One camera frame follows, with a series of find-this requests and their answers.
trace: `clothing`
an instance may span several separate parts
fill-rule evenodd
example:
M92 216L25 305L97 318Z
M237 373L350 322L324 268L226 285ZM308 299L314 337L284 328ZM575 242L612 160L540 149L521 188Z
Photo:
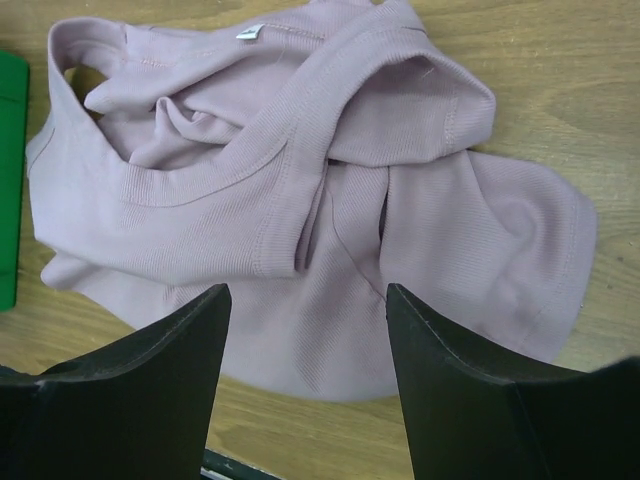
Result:
M64 80L78 64L108 78L84 101L97 123ZM325 400L396 392L389 283L543 361L566 341L593 206L544 166L466 150L494 96L408 2L210 33L69 19L49 69L27 151L47 285L140 328L226 282L222 372Z

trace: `pink shirt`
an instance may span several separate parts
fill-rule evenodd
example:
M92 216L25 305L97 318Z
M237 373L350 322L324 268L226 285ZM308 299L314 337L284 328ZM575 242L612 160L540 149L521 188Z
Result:
M85 100L97 123L63 76L78 64L108 77ZM57 252L43 281L136 328L228 283L227 375L393 394L391 282L537 359L569 335L593 206L542 165L466 150L494 97L406 1L313 1L215 32L69 19L49 82L27 152L36 238Z

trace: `wooden surface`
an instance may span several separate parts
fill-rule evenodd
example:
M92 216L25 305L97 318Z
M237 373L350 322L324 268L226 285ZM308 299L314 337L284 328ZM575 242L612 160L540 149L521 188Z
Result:
M32 66L31 136L48 109L46 34L58 19L215 29L299 3L0 0L0 49ZM552 166L597 206L595 268L558 363L592 369L640 353L640 3L413 3L435 44L497 94L495 134L482 148ZM129 332L88 300L42 285L51 254L33 239L27 195L21 242L18 307L0 314L0 363L35 373ZM287 479L412 478L397 399L321 404L223 379L209 446Z

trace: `lavender cloth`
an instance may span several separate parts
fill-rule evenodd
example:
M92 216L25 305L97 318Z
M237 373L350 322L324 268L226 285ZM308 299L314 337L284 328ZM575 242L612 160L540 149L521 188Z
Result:
M85 99L63 72L107 78ZM592 265L591 202L544 166L466 150L492 93L402 0L313 1L205 33L97 18L49 36L28 146L51 287L140 328L214 283L223 373L334 401L396 392L384 294L550 361Z

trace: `wood grain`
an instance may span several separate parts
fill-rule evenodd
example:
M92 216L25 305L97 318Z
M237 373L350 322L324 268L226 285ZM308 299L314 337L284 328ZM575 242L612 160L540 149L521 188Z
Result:
M32 67L28 132L48 110L46 34L58 19L215 29L301 2L0 0L0 49ZM584 309L558 359L593 369L640 353L640 3L415 0L445 53L498 98L485 151L549 165L600 215ZM42 285L51 254L33 236L25 191L18 306L0 314L0 363L42 369L130 330L87 299ZM397 399L333 405L220 382L209 446L288 479L412 478Z

